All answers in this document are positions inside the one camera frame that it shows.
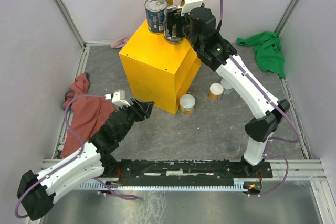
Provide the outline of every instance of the blue can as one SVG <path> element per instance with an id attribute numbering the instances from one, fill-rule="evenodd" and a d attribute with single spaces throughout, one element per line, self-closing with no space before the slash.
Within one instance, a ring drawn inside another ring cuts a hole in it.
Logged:
<path id="1" fill-rule="evenodd" d="M 145 2 L 147 25 L 150 32 L 163 33 L 164 10 L 167 6 L 166 0 L 147 0 Z"/>

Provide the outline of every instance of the red cloth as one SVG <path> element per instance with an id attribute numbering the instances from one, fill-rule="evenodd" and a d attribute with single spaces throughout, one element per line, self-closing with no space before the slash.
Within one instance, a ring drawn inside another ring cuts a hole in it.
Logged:
<path id="1" fill-rule="evenodd" d="M 74 97 L 88 92 L 90 87 L 88 76 L 88 74 L 82 73 L 76 77 L 75 82 L 70 85 L 66 94 L 66 102 L 62 105 L 63 109 Z M 71 127 L 86 142 L 109 118 L 114 111 L 114 106 L 111 101 L 103 98 L 83 97 L 73 102 L 71 109 L 74 111 Z M 78 150 L 79 147 L 79 140 L 68 130 L 67 139 L 60 157 L 69 156 Z"/>

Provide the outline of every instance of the yellow cube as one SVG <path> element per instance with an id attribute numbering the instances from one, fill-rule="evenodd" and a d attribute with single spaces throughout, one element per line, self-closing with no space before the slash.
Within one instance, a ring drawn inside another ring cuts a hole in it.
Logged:
<path id="1" fill-rule="evenodd" d="M 149 32 L 147 21 L 119 55 L 134 97 L 172 114 L 201 66 L 188 41 L 168 43 L 163 34 Z"/>

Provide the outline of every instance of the green towel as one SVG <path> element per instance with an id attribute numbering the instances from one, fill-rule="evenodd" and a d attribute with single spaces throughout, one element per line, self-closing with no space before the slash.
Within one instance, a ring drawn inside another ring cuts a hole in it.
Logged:
<path id="1" fill-rule="evenodd" d="M 241 46 L 255 46 L 254 54 L 256 55 L 257 64 L 262 71 L 271 71 L 278 73 L 280 77 L 285 77 L 285 58 L 280 52 L 282 46 L 277 33 L 266 31 L 253 35 L 248 39 L 238 38 L 237 42 Z"/>

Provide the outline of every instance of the gray floor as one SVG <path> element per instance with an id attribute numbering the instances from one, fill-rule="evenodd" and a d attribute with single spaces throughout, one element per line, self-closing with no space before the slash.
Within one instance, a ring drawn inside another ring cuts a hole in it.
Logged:
<path id="1" fill-rule="evenodd" d="M 259 69 L 253 48 L 234 46 L 266 89 L 279 100 L 284 99 L 278 75 Z M 125 89 L 126 98 L 133 97 L 118 53 L 118 49 L 110 46 L 91 46 L 86 65 L 86 72 L 90 73 L 90 94 Z M 219 101 L 211 101 L 207 94 L 214 82 L 220 82 L 220 77 L 202 65 L 188 91 L 196 99 L 194 113 L 172 115 L 154 108 L 149 119 L 134 124 L 112 155 L 117 159 L 240 159 L 248 139 L 244 125 L 253 116 L 235 91 Z M 286 120 L 279 125 L 275 136 L 295 139 Z M 303 158 L 299 144 L 273 142 L 268 155 L 277 154 L 284 154 L 288 159 Z"/>
<path id="2" fill-rule="evenodd" d="M 264 182 L 265 190 L 276 183 Z M 248 198 L 224 191 L 123 191 L 126 201 L 74 190 L 42 218 L 41 224 L 322 224 L 310 182 L 287 182 L 276 194 Z"/>

